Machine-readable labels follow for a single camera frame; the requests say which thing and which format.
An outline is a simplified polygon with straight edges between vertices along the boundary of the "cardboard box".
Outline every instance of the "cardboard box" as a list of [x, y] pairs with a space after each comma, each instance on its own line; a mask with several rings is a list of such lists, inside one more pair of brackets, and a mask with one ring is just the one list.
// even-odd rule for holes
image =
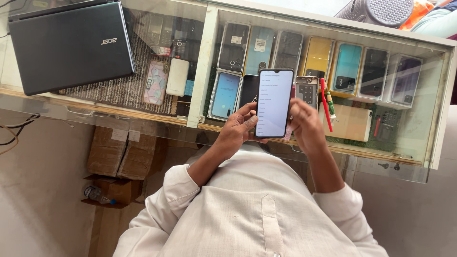
[[161, 171], [167, 146], [167, 139], [145, 134], [139, 136], [139, 142], [129, 140], [117, 177], [144, 180]]
[[113, 129], [96, 127], [87, 168], [89, 172], [115, 177], [125, 151], [126, 141], [112, 139]]
[[81, 200], [83, 203], [95, 206], [122, 209], [135, 201], [143, 190], [143, 181], [140, 180], [107, 177], [98, 174], [92, 174], [84, 179], [92, 180], [94, 185], [99, 187], [103, 193], [106, 193], [109, 199], [116, 200], [115, 204], [101, 204], [89, 198]]

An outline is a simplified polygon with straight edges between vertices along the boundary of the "white power bank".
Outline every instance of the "white power bank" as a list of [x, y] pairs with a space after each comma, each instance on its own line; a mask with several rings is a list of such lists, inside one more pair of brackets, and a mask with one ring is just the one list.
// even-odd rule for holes
[[184, 96], [188, 71], [188, 61], [176, 58], [171, 59], [170, 73], [168, 74], [168, 83], [166, 90], [167, 94], [173, 96]]

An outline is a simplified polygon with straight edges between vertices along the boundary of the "acer laptop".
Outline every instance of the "acer laptop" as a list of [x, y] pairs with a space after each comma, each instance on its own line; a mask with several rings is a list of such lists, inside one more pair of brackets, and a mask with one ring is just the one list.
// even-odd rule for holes
[[27, 96], [135, 74], [119, 1], [90, 0], [8, 19]]

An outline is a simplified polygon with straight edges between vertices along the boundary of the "teal phone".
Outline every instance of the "teal phone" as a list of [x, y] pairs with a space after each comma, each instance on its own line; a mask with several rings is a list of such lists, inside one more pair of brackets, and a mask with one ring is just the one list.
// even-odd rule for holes
[[333, 90], [353, 92], [359, 74], [362, 46], [343, 43], [338, 49], [338, 60], [333, 78]]
[[259, 75], [259, 69], [268, 68], [274, 31], [266, 27], [252, 27], [244, 74]]

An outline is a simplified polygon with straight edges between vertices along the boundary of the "glass display counter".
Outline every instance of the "glass display counter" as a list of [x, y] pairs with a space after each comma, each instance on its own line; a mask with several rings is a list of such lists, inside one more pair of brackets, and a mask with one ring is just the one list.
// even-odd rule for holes
[[[14, 3], [20, 5], [10, 6], [15, 14], [57, 7]], [[306, 91], [296, 84], [295, 95], [315, 101], [332, 151], [438, 168], [457, 67], [455, 41], [242, 0], [125, 0], [122, 6], [135, 75], [25, 96], [11, 37], [4, 37], [0, 108], [46, 116], [36, 103], [24, 110], [23, 99], [62, 106], [64, 113], [54, 118], [99, 115], [145, 134], [150, 124], [143, 121], [152, 121], [216, 136], [223, 113], [256, 101], [259, 69], [290, 68], [296, 76], [326, 79], [333, 132], [320, 86]], [[221, 86], [218, 74], [236, 79]], [[215, 101], [222, 93], [222, 102]], [[290, 147], [297, 145], [293, 136], [270, 141], [298, 150]]]

